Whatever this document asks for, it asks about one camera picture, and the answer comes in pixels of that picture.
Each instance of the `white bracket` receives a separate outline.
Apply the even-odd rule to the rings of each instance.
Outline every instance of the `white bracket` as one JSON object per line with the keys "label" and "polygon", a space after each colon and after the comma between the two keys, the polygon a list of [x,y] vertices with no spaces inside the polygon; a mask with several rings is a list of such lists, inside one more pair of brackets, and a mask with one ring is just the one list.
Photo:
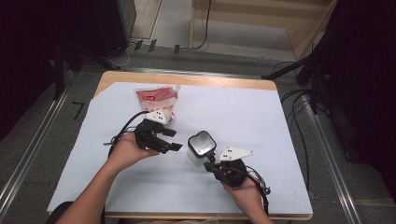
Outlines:
{"label": "white bracket", "polygon": [[220,161],[236,161],[238,159],[254,155],[253,150],[247,150],[237,147],[227,147],[223,153],[219,156]]}
{"label": "white bracket", "polygon": [[156,110],[143,115],[143,118],[149,119],[161,124],[167,124],[169,120],[166,118],[165,114],[161,110]]}

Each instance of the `black stand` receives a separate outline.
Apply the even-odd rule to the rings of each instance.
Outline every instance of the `black stand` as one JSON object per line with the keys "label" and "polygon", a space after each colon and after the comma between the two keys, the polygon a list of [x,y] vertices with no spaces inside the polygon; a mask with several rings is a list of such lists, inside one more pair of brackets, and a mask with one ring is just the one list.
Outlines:
{"label": "black stand", "polygon": [[70,69],[74,71],[81,71],[82,61],[79,58],[77,51],[83,53],[101,64],[104,68],[114,70],[115,68],[102,59],[101,57],[93,54],[89,50],[82,47],[80,44],[70,40],[61,40],[55,47],[55,95],[54,100],[64,91],[64,59],[69,65]]}
{"label": "black stand", "polygon": [[271,75],[262,76],[262,79],[273,80],[277,77],[281,77],[288,72],[293,71],[301,66],[302,70],[298,74],[296,80],[299,85],[305,85],[311,77],[313,77],[313,84],[310,96],[310,106],[315,114],[317,114],[316,104],[318,102],[318,86],[320,80],[324,76],[324,66],[326,65],[325,57],[332,51],[335,46],[335,37],[338,34],[339,27],[344,21],[348,13],[348,7],[339,8],[339,15],[332,18],[332,23],[329,23],[326,33],[321,38],[314,50],[305,58],[301,59],[299,62],[293,63]]}

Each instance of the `person's left hand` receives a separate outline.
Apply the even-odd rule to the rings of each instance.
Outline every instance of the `person's left hand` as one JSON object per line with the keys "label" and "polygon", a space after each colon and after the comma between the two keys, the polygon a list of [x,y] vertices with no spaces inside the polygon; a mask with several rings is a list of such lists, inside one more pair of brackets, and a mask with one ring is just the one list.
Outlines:
{"label": "person's left hand", "polygon": [[152,149],[141,149],[137,146],[134,133],[125,134],[114,147],[113,152],[107,159],[107,164],[117,172],[128,168],[147,157],[157,156],[160,152]]}

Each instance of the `cable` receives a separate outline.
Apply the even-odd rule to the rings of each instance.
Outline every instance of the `cable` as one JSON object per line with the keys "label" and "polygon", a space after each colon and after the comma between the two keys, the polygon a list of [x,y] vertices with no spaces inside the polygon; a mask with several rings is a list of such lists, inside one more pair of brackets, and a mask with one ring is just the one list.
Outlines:
{"label": "cable", "polygon": [[262,178],[262,176],[255,169],[251,168],[250,166],[246,166],[246,167],[249,168],[250,170],[252,170],[253,173],[255,174],[255,176],[260,179],[261,186],[262,186],[262,189],[264,190],[265,194],[270,194],[271,193],[271,189],[269,187],[267,188],[267,186],[265,184],[265,181]]}
{"label": "cable", "polygon": [[[201,10],[201,15],[202,17],[204,16],[204,11]],[[204,20],[201,20],[201,25],[202,25],[202,29],[206,32],[206,28],[204,26]]]}
{"label": "cable", "polygon": [[131,48],[131,47],[133,47],[134,45],[135,45],[135,44],[132,44],[132,45],[128,46],[128,48],[126,48],[126,50],[125,50],[125,54],[128,56],[128,61],[127,61],[126,63],[123,63],[123,64],[114,63],[114,62],[111,61],[109,58],[107,58],[107,60],[108,60],[109,62],[113,63],[114,65],[118,66],[118,67],[123,67],[123,66],[127,65],[127,64],[129,63],[129,61],[131,61],[131,56],[129,56],[128,49]]}
{"label": "cable", "polygon": [[292,95],[294,95],[297,92],[305,92],[305,93],[309,93],[310,90],[297,90],[297,91],[289,91],[287,93],[285,93],[285,95],[283,95],[282,99],[280,100],[280,103],[283,104],[283,102],[285,102],[286,99],[288,99],[289,97],[291,97]]}
{"label": "cable", "polygon": [[[293,101],[293,103],[292,103],[292,112],[293,112],[293,116],[295,117],[295,111],[294,111],[294,104],[297,102],[297,100],[300,98],[300,97],[302,97],[304,95],[304,93],[301,93],[300,95],[298,95],[295,99],[294,99],[294,101]],[[305,165],[306,165],[306,182],[305,182],[305,187],[306,187],[306,189],[307,190],[309,190],[309,159],[308,159],[308,151],[307,151],[307,149],[306,149],[306,143],[305,143],[305,139],[304,139],[304,136],[303,136],[303,133],[302,133],[302,131],[301,131],[301,128],[300,128],[300,125],[299,125],[299,123],[298,123],[298,121],[297,121],[297,119],[294,119],[294,122],[296,123],[296,127],[297,127],[297,130],[298,130],[298,132],[299,132],[299,134],[300,134],[300,136],[301,136],[301,141],[302,141],[302,143],[303,143],[303,147],[304,147],[304,154],[305,154]]]}
{"label": "cable", "polygon": [[[275,66],[274,66],[274,73],[276,72],[276,68],[279,66],[279,65],[281,65],[282,63],[295,63],[295,62],[280,62],[280,63],[277,63]],[[296,76],[298,76],[298,74],[297,74],[297,72],[296,72],[296,70],[294,69],[293,70],[293,72],[294,72],[294,74],[296,75]]]}
{"label": "cable", "polygon": [[117,134],[115,137],[113,137],[110,141],[111,143],[111,147],[110,150],[108,151],[108,157],[110,157],[110,154],[113,152],[114,147],[116,146],[116,144],[120,141],[120,138],[122,137],[122,135],[124,133],[128,133],[128,126],[132,123],[132,121],[134,121],[134,119],[136,119],[137,117],[139,117],[142,114],[147,114],[149,113],[148,111],[141,111],[137,114],[135,114],[131,119],[128,120],[128,122],[126,122],[126,124],[122,127],[121,131],[119,132],[119,134]]}
{"label": "cable", "polygon": [[[134,41],[129,41],[128,44],[134,44],[134,45],[135,45],[136,42],[134,42]],[[115,58],[115,57],[118,56],[123,50],[124,50],[124,49],[119,49],[119,51],[117,51],[117,53],[115,53],[114,55],[109,56],[108,59],[113,59],[113,58]]]}
{"label": "cable", "polygon": [[246,173],[246,172],[234,169],[234,168],[230,168],[230,167],[221,167],[221,168],[224,170],[227,170],[227,171],[235,171],[235,172],[249,178],[251,181],[253,181],[253,183],[256,185],[257,190],[259,191],[260,195],[262,196],[262,203],[263,203],[264,211],[268,215],[268,199],[266,196],[267,195],[266,191],[268,191],[270,193],[271,190],[263,189],[261,183],[258,183],[257,180],[254,179],[253,176],[251,176],[249,173]]}
{"label": "cable", "polygon": [[210,7],[211,7],[211,6],[212,6],[212,0],[209,0],[209,7],[207,8],[207,15],[206,15],[205,38],[204,38],[204,41],[202,42],[202,44],[201,44],[200,46],[195,47],[195,48],[192,48],[192,49],[190,49],[190,50],[198,50],[198,49],[200,49],[200,48],[204,45],[204,43],[206,42],[206,40],[207,40],[207,25],[208,25],[208,23],[209,23],[209,14],[210,14]]}
{"label": "cable", "polygon": [[303,106],[301,109],[299,109],[298,110],[298,112],[295,112],[295,108],[296,108],[296,106],[298,106],[298,105],[294,105],[295,104],[295,102],[297,101],[297,99],[298,98],[300,98],[300,97],[302,97],[304,94],[306,94],[307,92],[303,92],[303,93],[301,93],[300,95],[298,95],[295,99],[294,99],[294,101],[293,101],[293,104],[291,105],[291,112],[290,113],[292,113],[292,117],[291,117],[291,122],[290,122],[290,127],[289,127],[289,130],[291,130],[291,127],[292,127],[292,125],[293,125],[293,121],[295,120],[295,118],[296,118],[296,115],[297,114],[299,114],[301,111],[303,111],[303,109],[305,108],[305,106]]}
{"label": "cable", "polygon": [[[309,105],[309,100],[308,101],[302,101],[302,103],[307,103],[307,104],[305,104],[303,107],[301,107],[296,113],[295,113],[295,115],[298,115],[299,113],[301,113],[303,110],[304,110],[304,108],[307,106],[307,105]],[[290,126],[289,126],[289,131],[291,130],[291,128],[293,127],[293,122],[294,122],[294,120],[296,119],[296,117],[295,116],[292,116],[291,117],[291,122],[290,122]]]}
{"label": "cable", "polygon": [[[299,104],[297,104],[296,106],[299,106],[299,105],[301,105],[301,104],[303,104],[303,103],[307,103],[307,104],[304,104],[303,107],[302,107],[301,109],[299,109],[299,111],[297,111],[296,115],[297,115],[298,113],[300,113],[300,112],[304,109],[304,107],[306,107],[307,105],[309,105],[309,100],[302,101],[302,102],[300,102]],[[289,117],[291,116],[291,114],[292,114],[292,112],[290,112],[290,113],[288,114],[288,116],[286,117],[286,120],[289,119]]]}

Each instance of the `gray floor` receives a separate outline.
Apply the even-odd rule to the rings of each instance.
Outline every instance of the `gray floor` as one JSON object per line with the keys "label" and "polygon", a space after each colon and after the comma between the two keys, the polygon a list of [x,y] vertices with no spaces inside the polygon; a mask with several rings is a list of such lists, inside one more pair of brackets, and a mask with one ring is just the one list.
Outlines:
{"label": "gray floor", "polygon": [[[156,27],[156,31],[161,31],[161,29],[161,26]],[[171,36],[161,38],[159,33],[154,35],[159,40],[167,39],[171,41],[171,38],[174,38],[175,41],[173,42],[177,42],[178,38]],[[223,75],[233,74],[237,77],[259,78],[259,75],[272,73],[278,61],[288,61],[290,51],[286,51],[288,53],[285,57],[280,54],[266,54],[268,57],[257,55],[247,57],[244,55],[248,51],[239,56],[235,55],[235,52],[227,51],[227,49],[224,51],[218,50],[219,53],[182,51],[179,54],[174,54],[172,49],[161,48],[148,52],[148,47],[143,46],[142,49],[137,51],[130,49],[131,60],[126,66],[122,67],[122,70],[127,71],[137,67],[220,73]],[[127,61],[127,57],[121,54],[113,61],[123,63]],[[104,71],[97,63],[86,61],[82,72],[76,74],[76,79],[65,98],[64,104],[39,149],[29,173],[21,184],[20,190],[9,207],[3,223],[45,223],[48,217],[46,209],[50,198],[78,136],[78,130],[87,111],[88,103],[93,97],[97,83]],[[294,73],[289,73],[276,81],[279,96],[300,88],[295,83],[294,77]],[[2,186],[11,176],[24,150],[34,136],[39,123],[50,108],[53,93],[54,88],[51,86],[21,118],[10,135],[0,142],[0,184]],[[292,99],[284,104],[285,116],[291,110],[291,101]],[[72,104],[72,102],[86,103],[76,120],[74,120],[74,117],[78,112],[78,106]],[[319,113],[318,118],[332,147],[332,154],[357,206],[361,223],[396,223],[396,213],[394,212],[396,205],[390,199],[380,174],[367,164],[349,162],[329,118],[323,113]],[[320,142],[315,135],[312,122],[306,111],[300,113],[297,120],[302,126],[307,143],[310,170],[309,192],[312,195],[311,203],[314,209],[313,218],[304,223],[347,223],[329,168],[326,166]],[[307,178],[304,148],[295,125],[293,125],[290,134],[303,176]],[[276,221],[276,223],[286,222],[286,220]]]}
{"label": "gray floor", "polygon": [[[191,0],[163,0],[152,39],[157,39],[157,46],[161,47],[187,47],[190,27]],[[204,40],[205,22],[196,20],[194,27],[193,45],[196,47]],[[200,51],[278,61],[296,60],[284,29],[211,21],[207,30],[209,35]]]}

